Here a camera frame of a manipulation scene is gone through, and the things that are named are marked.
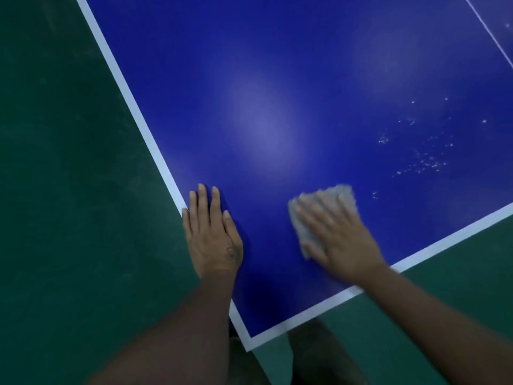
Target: hand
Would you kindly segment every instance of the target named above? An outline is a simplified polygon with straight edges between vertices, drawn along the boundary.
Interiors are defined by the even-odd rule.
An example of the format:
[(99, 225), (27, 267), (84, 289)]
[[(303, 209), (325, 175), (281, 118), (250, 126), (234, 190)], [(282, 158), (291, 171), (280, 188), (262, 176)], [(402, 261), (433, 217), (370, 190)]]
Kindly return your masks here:
[(243, 257), (242, 239), (230, 213), (221, 214), (219, 189), (212, 188), (212, 201), (208, 211), (207, 189), (198, 185), (189, 193), (189, 209), (182, 209), (185, 237), (192, 264), (197, 275), (203, 278), (215, 271), (237, 273)]
[(376, 271), (388, 267), (378, 244), (342, 197), (334, 202), (324, 192), (317, 196), (322, 204), (300, 197), (296, 212), (322, 241), (324, 250), (310, 241), (301, 245), (335, 277), (364, 285)]

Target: person's left arm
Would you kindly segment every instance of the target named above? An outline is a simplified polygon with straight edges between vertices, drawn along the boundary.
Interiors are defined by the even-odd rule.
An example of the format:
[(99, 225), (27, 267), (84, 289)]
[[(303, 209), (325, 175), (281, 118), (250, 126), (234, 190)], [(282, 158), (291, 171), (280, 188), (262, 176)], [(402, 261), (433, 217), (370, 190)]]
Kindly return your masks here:
[(221, 214), (219, 190), (212, 189), (210, 212), (204, 185), (198, 194), (190, 193), (190, 210), (182, 215), (199, 287), (94, 375), (90, 385), (226, 382), (228, 311), (243, 246), (229, 213)]

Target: leg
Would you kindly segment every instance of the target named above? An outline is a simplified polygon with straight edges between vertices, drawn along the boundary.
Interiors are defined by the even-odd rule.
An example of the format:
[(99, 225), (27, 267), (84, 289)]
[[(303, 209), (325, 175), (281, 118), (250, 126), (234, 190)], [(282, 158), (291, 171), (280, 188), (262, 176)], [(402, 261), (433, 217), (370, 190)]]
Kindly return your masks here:
[(363, 373), (337, 338), (313, 319), (288, 333), (294, 353), (293, 385), (366, 385)]
[(271, 385), (257, 358), (246, 352), (239, 338), (230, 338), (227, 385)]

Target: forearm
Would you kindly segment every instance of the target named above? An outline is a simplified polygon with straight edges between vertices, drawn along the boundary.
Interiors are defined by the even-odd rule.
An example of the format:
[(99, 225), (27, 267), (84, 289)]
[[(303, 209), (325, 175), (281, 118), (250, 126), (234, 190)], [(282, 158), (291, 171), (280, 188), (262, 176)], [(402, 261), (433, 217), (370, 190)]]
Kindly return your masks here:
[(234, 279), (230, 272), (203, 277), (184, 304), (122, 351), (91, 384), (224, 385)]
[(513, 383), (513, 348), (490, 330), (390, 269), (362, 288), (451, 383)]

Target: person's left hand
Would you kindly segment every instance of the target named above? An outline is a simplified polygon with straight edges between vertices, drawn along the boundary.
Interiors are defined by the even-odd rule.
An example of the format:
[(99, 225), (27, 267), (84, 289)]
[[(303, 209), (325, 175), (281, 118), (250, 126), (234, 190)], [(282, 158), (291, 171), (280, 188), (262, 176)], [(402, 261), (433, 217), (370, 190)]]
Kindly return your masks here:
[(230, 213), (221, 213), (221, 196), (217, 187), (212, 188), (210, 212), (207, 189), (198, 185), (189, 193), (189, 210), (182, 209), (185, 237), (192, 264), (197, 275), (203, 278), (210, 272), (237, 273), (243, 257), (242, 239)]

